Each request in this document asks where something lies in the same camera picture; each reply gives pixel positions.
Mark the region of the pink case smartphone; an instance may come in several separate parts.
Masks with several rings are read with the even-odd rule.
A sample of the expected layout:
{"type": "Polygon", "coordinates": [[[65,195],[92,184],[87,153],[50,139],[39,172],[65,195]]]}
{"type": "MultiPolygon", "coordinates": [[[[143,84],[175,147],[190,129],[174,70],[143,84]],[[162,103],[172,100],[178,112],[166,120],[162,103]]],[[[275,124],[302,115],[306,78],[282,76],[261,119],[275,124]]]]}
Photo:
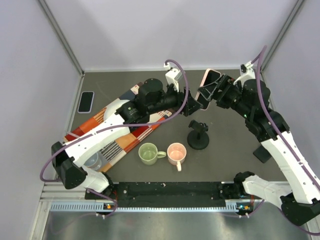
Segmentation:
{"type": "MultiPolygon", "coordinates": [[[[221,75],[222,74],[219,71],[208,68],[206,69],[199,86],[204,87],[208,84],[211,84],[217,81],[221,75]]],[[[196,93],[195,100],[202,104],[202,111],[206,111],[208,109],[210,102],[207,101],[199,91],[196,93]]]]}

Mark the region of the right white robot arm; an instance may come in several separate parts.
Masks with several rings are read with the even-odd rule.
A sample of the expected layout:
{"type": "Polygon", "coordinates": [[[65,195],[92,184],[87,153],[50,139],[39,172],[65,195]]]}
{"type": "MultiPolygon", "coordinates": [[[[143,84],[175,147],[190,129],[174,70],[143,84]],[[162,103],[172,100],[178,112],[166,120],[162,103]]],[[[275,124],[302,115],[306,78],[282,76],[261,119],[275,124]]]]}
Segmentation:
{"type": "Polygon", "coordinates": [[[240,172],[234,178],[234,194],[257,196],[276,206],[292,224],[302,226],[320,214],[320,181],[299,151],[289,125],[269,107],[270,93],[254,75],[234,79],[212,70],[198,88],[202,103],[215,101],[218,107],[232,109],[244,118],[260,143],[256,151],[268,153],[288,182],[281,186],[252,172],[240,172]]]}

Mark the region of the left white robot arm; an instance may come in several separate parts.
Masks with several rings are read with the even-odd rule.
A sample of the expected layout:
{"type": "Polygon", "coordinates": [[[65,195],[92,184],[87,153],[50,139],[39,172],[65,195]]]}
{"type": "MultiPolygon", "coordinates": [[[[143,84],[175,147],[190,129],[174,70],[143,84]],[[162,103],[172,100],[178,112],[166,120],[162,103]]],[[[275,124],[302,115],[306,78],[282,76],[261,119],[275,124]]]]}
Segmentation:
{"type": "Polygon", "coordinates": [[[84,165],[89,157],[114,140],[125,136],[138,127],[147,126],[152,114],[173,109],[177,114],[189,116],[202,108],[190,91],[176,91],[173,84],[163,84],[155,78],[147,79],[139,88],[134,99],[117,106],[101,124],[82,137],[51,146],[52,166],[67,190],[78,186],[109,198],[114,191],[110,178],[84,165]]]}

